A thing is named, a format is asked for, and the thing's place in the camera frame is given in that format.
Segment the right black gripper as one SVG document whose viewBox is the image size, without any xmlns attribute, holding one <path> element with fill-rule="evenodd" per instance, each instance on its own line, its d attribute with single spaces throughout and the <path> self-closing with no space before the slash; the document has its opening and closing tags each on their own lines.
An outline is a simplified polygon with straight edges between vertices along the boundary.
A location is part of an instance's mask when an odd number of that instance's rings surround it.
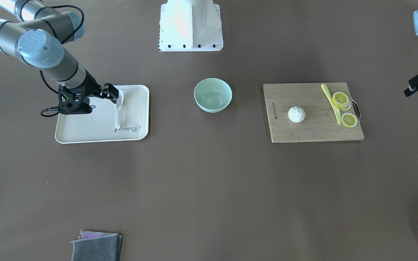
<svg viewBox="0 0 418 261">
<path fill-rule="evenodd" d="M 58 112 L 63 115 L 90 114 L 93 109 L 90 106 L 90 96 L 99 96 L 108 99 L 113 104 L 117 103 L 119 90 L 110 83 L 102 86 L 99 84 L 82 84 L 76 88 L 58 86 Z"/>
</svg>

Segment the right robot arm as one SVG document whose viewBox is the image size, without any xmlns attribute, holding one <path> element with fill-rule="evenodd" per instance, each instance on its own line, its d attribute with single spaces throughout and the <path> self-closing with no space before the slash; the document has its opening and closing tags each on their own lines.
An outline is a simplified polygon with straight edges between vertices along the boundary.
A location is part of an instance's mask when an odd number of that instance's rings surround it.
<svg viewBox="0 0 418 261">
<path fill-rule="evenodd" d="M 0 7 L 13 13 L 18 22 L 0 19 L 0 52 L 40 71 L 42 80 L 49 76 L 58 84 L 52 88 L 58 105 L 41 111 L 57 114 L 90 114 L 90 98 L 108 99 L 120 108 L 123 92 L 110 83 L 99 85 L 93 76 L 72 56 L 64 44 L 80 39 L 85 16 L 60 12 L 60 5 L 50 6 L 41 0 L 0 0 Z"/>
</svg>

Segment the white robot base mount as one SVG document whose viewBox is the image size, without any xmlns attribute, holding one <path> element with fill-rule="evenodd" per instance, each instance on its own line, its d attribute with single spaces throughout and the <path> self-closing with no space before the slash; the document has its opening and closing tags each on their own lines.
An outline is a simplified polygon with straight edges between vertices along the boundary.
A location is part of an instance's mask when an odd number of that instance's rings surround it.
<svg viewBox="0 0 418 261">
<path fill-rule="evenodd" d="M 160 52 L 224 48 L 221 9 L 212 0 L 168 0 L 160 7 Z"/>
</svg>

